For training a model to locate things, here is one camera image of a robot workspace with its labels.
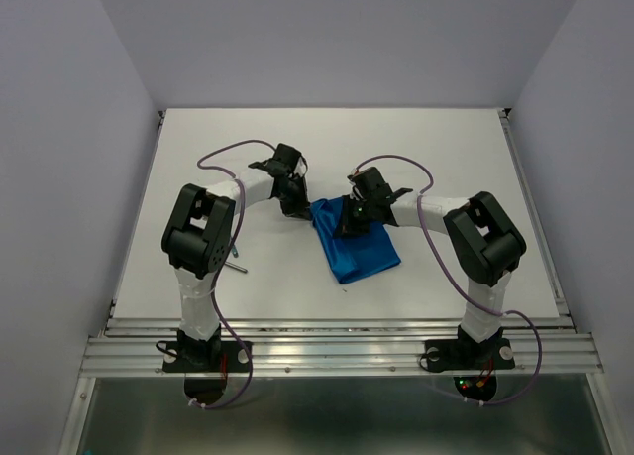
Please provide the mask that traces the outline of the blue cloth napkin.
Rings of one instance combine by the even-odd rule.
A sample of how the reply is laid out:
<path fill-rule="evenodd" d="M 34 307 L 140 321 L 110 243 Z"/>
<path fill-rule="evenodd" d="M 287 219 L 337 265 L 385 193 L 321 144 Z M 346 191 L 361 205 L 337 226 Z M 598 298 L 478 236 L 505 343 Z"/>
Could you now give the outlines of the blue cloth napkin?
<path fill-rule="evenodd" d="M 359 237 L 336 237 L 343 198 L 318 199 L 310 205 L 315 229 L 330 270 L 339 284 L 350 284 L 398 266 L 398 256 L 387 231 L 379 222 Z"/>

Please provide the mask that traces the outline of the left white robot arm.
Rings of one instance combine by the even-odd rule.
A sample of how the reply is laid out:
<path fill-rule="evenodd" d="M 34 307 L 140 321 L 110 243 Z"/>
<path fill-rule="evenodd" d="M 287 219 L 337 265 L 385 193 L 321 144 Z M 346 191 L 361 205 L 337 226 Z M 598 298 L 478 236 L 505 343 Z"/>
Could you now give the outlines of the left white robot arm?
<path fill-rule="evenodd" d="M 311 218 L 305 179 L 308 164 L 301 152 L 279 144 L 271 157 L 240 172 L 205 163 L 238 146 L 229 145 L 198 161 L 200 169 L 221 172 L 227 179 L 210 186 L 185 185 L 161 238 L 161 249 L 174 268 L 180 293 L 178 335 L 190 341 L 186 358 L 200 370 L 211 369 L 220 360 L 221 347 L 213 340 L 221 326 L 214 290 L 246 210 L 276 199 L 284 216 Z"/>

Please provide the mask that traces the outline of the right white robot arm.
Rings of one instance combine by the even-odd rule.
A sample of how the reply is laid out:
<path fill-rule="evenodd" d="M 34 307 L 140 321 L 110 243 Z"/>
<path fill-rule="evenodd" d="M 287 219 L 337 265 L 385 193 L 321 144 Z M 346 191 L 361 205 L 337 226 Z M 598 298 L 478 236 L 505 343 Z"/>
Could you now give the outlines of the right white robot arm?
<path fill-rule="evenodd" d="M 473 197 L 429 196 L 424 190 L 394 190 L 380 171 L 370 167 L 348 176 L 350 194 L 343 197 L 337 237 L 361 238 L 373 225 L 421 229 L 441 269 L 454 288 L 455 279 L 431 239 L 447 236 L 468 279 L 459 293 L 466 310 L 459 329 L 466 336 L 456 342 L 459 360 L 477 366 L 491 354 L 489 339 L 500 329 L 502 303 L 510 276 L 525 254 L 526 242 L 496 198 L 487 191 Z"/>

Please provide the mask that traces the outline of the silver metal fork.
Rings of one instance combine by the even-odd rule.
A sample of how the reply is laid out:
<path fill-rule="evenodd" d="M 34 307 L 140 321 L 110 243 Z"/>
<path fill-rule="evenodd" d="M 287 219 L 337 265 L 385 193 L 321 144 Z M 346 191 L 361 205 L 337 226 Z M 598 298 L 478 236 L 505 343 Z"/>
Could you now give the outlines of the silver metal fork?
<path fill-rule="evenodd" d="M 246 268 L 241 267 L 241 266 L 238 266 L 238 265 L 236 265 L 236 264 L 233 264 L 233 263 L 230 263 L 230 262 L 225 262 L 225 264 L 224 264 L 224 265 L 225 265 L 226 267 L 228 267 L 228 268 L 232 269 L 232 270 L 235 270 L 235 271 L 241 272 L 241 273 L 243 273 L 243 274 L 247 274 L 247 273 L 248 273 L 248 270 L 247 270 Z"/>

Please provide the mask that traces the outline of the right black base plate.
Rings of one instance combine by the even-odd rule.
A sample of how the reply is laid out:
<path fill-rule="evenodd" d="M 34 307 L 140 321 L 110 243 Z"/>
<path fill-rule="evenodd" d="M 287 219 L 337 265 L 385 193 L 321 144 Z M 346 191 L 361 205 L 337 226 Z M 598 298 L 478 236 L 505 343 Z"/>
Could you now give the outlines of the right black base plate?
<path fill-rule="evenodd" d="M 431 373 L 446 371 L 512 370 L 515 368 L 510 343 L 507 339 L 493 343 L 472 343 L 459 339 L 436 339 L 424 342 L 424 352 L 419 357 L 423 367 Z"/>

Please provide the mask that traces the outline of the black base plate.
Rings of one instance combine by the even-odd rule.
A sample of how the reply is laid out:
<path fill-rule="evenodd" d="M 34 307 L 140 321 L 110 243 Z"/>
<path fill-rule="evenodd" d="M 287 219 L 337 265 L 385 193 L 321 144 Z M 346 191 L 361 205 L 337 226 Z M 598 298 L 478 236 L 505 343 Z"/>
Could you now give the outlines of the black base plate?
<path fill-rule="evenodd" d="M 218 348 L 192 353 L 183 350 L 177 341 L 158 341 L 156 348 L 163 355 L 162 370 L 167 374 L 246 374 L 249 361 L 236 341 L 223 340 Z"/>
<path fill-rule="evenodd" d="M 472 343 L 459 339 L 436 339 L 424 342 L 424 352 L 419 357 L 423 367 L 431 373 L 446 371 L 512 370 L 515 368 L 510 343 L 507 339 L 493 343 Z"/>

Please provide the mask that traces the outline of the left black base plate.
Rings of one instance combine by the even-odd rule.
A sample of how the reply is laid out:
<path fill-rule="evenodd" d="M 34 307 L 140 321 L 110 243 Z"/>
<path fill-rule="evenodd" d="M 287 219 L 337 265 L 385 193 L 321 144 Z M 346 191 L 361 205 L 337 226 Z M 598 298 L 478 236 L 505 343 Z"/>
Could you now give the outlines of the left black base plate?
<path fill-rule="evenodd" d="M 236 341 L 223 340 L 218 348 L 192 353 L 183 350 L 177 341 L 158 341 L 156 348 L 163 355 L 162 370 L 167 374 L 246 374 L 249 361 Z"/>

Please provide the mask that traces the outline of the aluminium rail frame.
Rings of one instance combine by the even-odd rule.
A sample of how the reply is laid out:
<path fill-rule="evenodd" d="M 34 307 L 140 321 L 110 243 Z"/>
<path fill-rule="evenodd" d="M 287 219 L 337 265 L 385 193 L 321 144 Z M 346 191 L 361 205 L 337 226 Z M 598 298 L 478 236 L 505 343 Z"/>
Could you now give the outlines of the aluminium rail frame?
<path fill-rule="evenodd" d="M 560 290 L 542 325 L 545 359 L 530 397 L 445 412 L 418 367 L 448 319 L 239 321 L 256 343 L 255 394 L 204 418 L 154 339 L 169 320 L 110 319 L 86 345 L 62 438 L 64 454 L 618 454 L 620 432 L 592 337 L 576 331 Z"/>

